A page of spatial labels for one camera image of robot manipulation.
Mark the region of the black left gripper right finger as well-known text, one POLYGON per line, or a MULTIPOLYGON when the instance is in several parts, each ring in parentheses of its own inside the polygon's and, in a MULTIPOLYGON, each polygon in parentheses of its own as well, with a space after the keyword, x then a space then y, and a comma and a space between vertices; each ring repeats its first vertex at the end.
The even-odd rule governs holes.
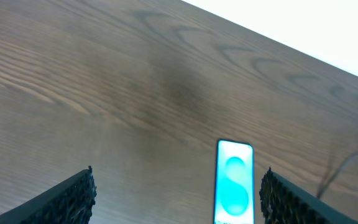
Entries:
POLYGON ((266 224, 358 224, 269 169, 259 190, 266 224))

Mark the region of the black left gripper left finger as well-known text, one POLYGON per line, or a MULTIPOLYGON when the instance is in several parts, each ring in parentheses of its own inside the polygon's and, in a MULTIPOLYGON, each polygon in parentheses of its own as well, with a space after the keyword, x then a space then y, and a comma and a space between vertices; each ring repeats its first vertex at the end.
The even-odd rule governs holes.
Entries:
POLYGON ((96 204, 93 168, 0 215, 0 224, 88 224, 96 204))

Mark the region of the blue screen smartphone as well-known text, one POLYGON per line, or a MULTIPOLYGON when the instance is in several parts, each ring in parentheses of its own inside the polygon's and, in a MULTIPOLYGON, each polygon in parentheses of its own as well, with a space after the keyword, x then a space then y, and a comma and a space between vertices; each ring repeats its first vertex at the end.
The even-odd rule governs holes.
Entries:
POLYGON ((214 223, 255 223, 254 148, 219 139, 216 147, 214 223))

